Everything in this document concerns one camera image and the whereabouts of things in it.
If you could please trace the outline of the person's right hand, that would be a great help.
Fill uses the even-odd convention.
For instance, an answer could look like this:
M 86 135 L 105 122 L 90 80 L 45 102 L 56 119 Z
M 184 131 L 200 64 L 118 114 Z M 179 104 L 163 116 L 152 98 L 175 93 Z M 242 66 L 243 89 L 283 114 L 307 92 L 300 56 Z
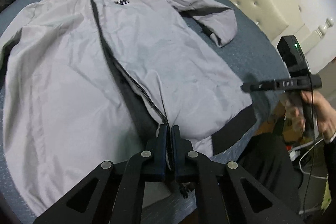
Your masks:
M 280 102 L 285 108 L 286 118 L 292 121 L 294 131 L 303 131 L 305 118 L 301 114 L 299 104 L 295 102 L 297 96 L 290 93 L 280 95 Z M 327 99 L 318 91 L 302 91 L 298 99 L 303 99 L 309 105 L 313 103 L 317 117 L 319 132 L 323 135 L 325 143 L 331 143 L 335 139 L 335 109 Z

